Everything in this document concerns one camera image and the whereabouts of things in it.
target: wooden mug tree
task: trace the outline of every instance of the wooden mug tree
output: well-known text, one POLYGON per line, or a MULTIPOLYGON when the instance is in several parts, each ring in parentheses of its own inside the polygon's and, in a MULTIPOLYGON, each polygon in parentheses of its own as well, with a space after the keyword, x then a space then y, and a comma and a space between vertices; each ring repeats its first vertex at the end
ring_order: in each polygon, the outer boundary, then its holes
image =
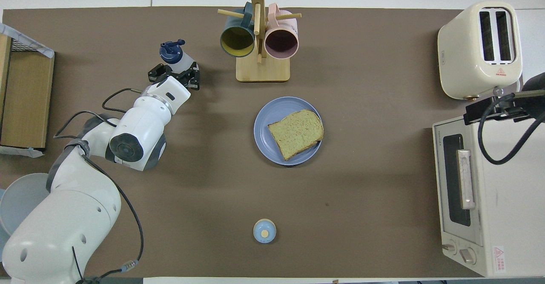
MULTIPOLYGON (((252 0, 255 47, 249 55, 237 57, 236 75, 239 82, 286 82, 290 79, 290 59, 278 59, 265 50, 265 0, 252 0)), ((243 14, 218 9, 218 14, 243 18, 243 14)), ((277 16, 277 20, 301 18, 301 14, 277 16)))

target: bottle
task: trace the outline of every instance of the bottle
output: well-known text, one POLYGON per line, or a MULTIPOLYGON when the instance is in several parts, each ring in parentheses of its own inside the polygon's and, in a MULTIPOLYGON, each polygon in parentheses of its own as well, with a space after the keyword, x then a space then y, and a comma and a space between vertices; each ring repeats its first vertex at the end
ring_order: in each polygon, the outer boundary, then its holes
POLYGON ((180 46, 185 45, 185 41, 178 39, 178 41, 169 41, 161 44, 159 49, 159 55, 161 59, 165 61, 171 68, 174 73, 182 73, 189 68, 195 62, 187 53, 184 53, 180 46))

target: oven door handle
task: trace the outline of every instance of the oven door handle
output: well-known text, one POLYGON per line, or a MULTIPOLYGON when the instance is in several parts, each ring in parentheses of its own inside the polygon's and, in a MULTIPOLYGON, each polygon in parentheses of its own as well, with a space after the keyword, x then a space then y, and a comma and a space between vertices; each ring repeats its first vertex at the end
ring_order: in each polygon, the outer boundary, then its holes
POLYGON ((469 159, 470 156, 470 150, 456 150, 462 209, 475 208, 475 202, 473 201, 473 183, 471 182, 471 163, 469 159))

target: warning label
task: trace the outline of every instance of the warning label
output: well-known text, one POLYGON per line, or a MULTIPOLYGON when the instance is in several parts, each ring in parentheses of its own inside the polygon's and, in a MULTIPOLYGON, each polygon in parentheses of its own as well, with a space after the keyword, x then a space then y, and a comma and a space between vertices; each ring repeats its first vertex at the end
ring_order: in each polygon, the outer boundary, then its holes
POLYGON ((505 251, 503 246, 496 246, 492 248, 492 257, 494 258, 494 272, 506 273, 505 268, 505 251))
POLYGON ((502 68, 500 68, 500 70, 498 70, 498 72, 496 72, 496 75, 497 76, 508 76, 507 74, 505 74, 504 70, 502 68))

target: bread slice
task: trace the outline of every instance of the bread slice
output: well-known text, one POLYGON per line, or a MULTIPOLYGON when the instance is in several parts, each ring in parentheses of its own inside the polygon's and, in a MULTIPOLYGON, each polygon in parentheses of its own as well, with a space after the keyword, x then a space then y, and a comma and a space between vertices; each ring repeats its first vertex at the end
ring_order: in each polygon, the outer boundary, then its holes
POLYGON ((268 127, 285 161, 312 147, 324 136, 319 117, 308 109, 292 113, 268 127))

